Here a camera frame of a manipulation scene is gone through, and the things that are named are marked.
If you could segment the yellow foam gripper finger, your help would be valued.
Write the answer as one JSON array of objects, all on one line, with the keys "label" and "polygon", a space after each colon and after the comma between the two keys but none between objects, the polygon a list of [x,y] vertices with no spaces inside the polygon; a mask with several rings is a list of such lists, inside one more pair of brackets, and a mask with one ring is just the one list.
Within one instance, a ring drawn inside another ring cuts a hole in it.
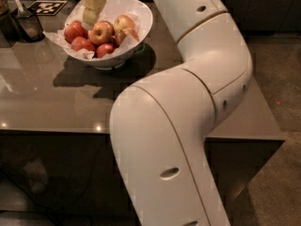
[{"label": "yellow foam gripper finger", "polygon": [[93,26],[99,18],[106,0],[84,0],[83,23],[86,26]]}]

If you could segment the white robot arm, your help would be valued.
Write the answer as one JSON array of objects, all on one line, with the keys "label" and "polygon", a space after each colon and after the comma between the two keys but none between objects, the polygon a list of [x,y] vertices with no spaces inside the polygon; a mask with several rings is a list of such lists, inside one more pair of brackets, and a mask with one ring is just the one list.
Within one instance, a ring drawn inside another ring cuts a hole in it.
[{"label": "white robot arm", "polygon": [[142,226],[230,226],[204,141],[241,103],[247,45],[220,0],[153,0],[183,63],[145,77],[113,104],[109,131]]}]

